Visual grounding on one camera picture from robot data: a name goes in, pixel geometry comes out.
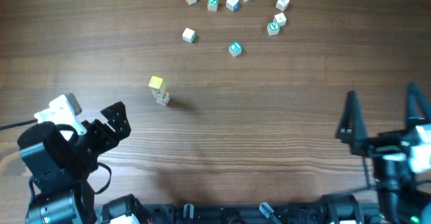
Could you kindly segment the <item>white blue-sided block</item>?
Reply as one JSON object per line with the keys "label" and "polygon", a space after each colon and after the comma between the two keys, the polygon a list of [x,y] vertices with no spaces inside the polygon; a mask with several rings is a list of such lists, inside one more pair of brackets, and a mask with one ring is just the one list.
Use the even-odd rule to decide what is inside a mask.
{"label": "white blue-sided block", "polygon": [[240,5],[239,0],[227,0],[226,1],[226,7],[232,12],[235,12],[238,9],[239,5]]}

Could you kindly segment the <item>white base tower block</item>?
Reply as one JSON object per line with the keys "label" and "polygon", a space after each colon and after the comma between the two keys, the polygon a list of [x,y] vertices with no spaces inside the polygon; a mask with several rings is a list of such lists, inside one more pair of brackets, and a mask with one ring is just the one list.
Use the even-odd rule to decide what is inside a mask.
{"label": "white base tower block", "polygon": [[161,104],[163,106],[167,106],[169,104],[170,98],[167,98],[166,100],[156,100],[158,104]]}

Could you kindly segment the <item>white green-sided block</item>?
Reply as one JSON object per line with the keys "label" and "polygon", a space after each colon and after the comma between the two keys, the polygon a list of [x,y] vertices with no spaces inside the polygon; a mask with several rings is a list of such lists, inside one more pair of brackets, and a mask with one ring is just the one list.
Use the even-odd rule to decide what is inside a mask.
{"label": "white green-sided block", "polygon": [[183,40],[188,43],[193,43],[196,37],[196,33],[194,30],[190,28],[185,28],[183,34],[182,34]]}

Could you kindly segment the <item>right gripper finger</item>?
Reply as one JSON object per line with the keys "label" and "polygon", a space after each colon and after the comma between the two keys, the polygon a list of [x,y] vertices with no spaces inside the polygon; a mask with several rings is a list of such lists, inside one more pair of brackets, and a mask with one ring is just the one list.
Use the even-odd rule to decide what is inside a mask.
{"label": "right gripper finger", "polygon": [[409,83],[405,97],[405,128],[430,124],[430,103],[416,83]]}
{"label": "right gripper finger", "polygon": [[355,91],[349,91],[346,95],[344,111],[335,138],[348,144],[351,150],[365,150],[367,148],[368,135]]}

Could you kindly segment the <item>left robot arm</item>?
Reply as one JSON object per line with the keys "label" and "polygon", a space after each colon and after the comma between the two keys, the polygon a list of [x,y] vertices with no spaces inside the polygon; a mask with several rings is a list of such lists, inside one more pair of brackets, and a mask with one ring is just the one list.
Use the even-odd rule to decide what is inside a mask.
{"label": "left robot arm", "polygon": [[78,122],[69,102],[40,115],[18,139],[20,156],[32,173],[26,223],[95,223],[96,191],[88,176],[101,166],[98,156],[131,133],[125,105],[101,110],[107,119]]}

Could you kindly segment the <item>green N block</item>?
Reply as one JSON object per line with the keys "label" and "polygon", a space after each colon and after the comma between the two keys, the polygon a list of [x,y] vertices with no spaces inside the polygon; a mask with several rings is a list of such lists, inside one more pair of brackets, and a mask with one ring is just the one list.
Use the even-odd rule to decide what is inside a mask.
{"label": "green N block", "polygon": [[207,1],[207,9],[209,11],[217,11],[218,10],[218,0],[208,0]]}

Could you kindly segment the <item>blue C block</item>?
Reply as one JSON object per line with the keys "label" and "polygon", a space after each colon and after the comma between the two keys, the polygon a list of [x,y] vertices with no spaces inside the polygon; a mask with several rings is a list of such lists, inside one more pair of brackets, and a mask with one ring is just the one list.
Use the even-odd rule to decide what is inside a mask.
{"label": "blue C block", "polygon": [[233,57],[237,57],[238,55],[240,55],[242,52],[242,46],[236,41],[233,42],[230,46],[229,46],[229,53],[233,56]]}

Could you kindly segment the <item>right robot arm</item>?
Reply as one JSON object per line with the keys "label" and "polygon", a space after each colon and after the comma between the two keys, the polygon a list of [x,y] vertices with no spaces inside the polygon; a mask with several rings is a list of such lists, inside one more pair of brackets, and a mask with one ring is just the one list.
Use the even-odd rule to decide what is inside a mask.
{"label": "right robot arm", "polygon": [[369,137],[354,91],[346,95],[336,139],[352,155],[370,158],[374,190],[383,219],[390,223],[429,223],[430,194],[418,190],[418,174],[430,170],[430,103],[415,83],[407,86],[405,127]]}

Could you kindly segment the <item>green V block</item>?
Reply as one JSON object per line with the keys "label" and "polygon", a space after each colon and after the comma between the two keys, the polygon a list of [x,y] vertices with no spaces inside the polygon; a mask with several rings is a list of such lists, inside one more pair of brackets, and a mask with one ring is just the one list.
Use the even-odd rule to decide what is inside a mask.
{"label": "green V block", "polygon": [[280,26],[276,21],[269,22],[267,24],[267,32],[270,36],[279,34],[279,31],[280,31]]}

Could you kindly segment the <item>white soccer ball block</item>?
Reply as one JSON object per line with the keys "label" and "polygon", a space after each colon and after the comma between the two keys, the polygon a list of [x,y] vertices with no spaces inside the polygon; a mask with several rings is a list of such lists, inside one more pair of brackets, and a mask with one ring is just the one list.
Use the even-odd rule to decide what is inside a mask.
{"label": "white soccer ball block", "polygon": [[169,91],[153,91],[153,96],[157,100],[166,101],[167,98],[169,98]]}

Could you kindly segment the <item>white picture block far right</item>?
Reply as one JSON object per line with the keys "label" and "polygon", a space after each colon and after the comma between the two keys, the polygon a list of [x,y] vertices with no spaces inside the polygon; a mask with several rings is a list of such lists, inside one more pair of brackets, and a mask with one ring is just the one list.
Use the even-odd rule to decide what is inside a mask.
{"label": "white picture block far right", "polygon": [[275,7],[280,11],[285,11],[290,4],[290,0],[277,0]]}

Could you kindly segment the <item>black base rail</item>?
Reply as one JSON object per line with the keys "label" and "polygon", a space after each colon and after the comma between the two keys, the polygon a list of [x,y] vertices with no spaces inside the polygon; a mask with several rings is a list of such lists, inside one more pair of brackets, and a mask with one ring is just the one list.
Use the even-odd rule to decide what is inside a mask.
{"label": "black base rail", "polygon": [[95,209],[97,223],[381,223],[378,205],[353,195],[324,196],[314,202],[205,206],[141,204],[123,196]]}

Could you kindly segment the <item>white red-sided block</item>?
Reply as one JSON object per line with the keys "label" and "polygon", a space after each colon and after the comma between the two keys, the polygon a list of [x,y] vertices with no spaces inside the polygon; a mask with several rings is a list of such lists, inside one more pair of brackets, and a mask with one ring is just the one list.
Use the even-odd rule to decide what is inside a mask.
{"label": "white red-sided block", "polygon": [[274,15],[274,22],[277,22],[277,24],[279,25],[279,27],[282,27],[284,25],[286,25],[287,22],[287,18],[285,16],[285,14],[283,12]]}

